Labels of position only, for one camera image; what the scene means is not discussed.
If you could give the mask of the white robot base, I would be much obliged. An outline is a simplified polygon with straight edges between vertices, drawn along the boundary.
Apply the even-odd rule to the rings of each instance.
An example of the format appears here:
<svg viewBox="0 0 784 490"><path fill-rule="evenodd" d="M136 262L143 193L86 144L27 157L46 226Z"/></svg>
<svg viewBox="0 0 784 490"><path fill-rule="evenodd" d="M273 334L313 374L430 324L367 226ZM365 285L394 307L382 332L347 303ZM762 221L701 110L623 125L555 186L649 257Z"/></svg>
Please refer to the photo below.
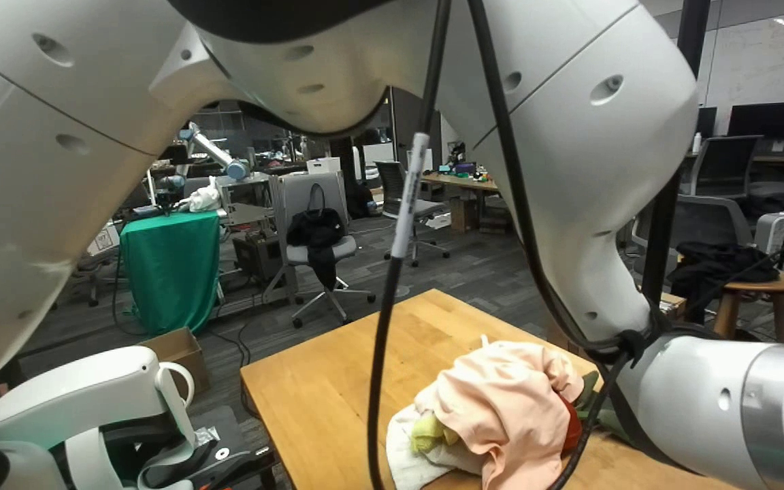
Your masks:
<svg viewBox="0 0 784 490"><path fill-rule="evenodd" d="M41 449L75 487L275 490L273 453L197 428L194 397L194 374L148 347L90 353L0 397L0 449Z"/></svg>

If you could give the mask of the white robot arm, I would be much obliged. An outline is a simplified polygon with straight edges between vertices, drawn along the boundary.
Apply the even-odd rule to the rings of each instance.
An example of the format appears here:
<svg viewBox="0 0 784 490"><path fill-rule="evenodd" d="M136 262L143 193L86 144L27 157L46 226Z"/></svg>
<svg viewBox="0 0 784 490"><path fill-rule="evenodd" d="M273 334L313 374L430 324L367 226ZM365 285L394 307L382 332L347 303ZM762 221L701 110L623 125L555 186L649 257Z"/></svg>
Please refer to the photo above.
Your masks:
<svg viewBox="0 0 784 490"><path fill-rule="evenodd" d="M644 0L0 0L0 371L201 106L339 137L386 89L484 157L546 303L645 445L784 487L784 343L656 326L615 249L698 125L698 79Z"/></svg>

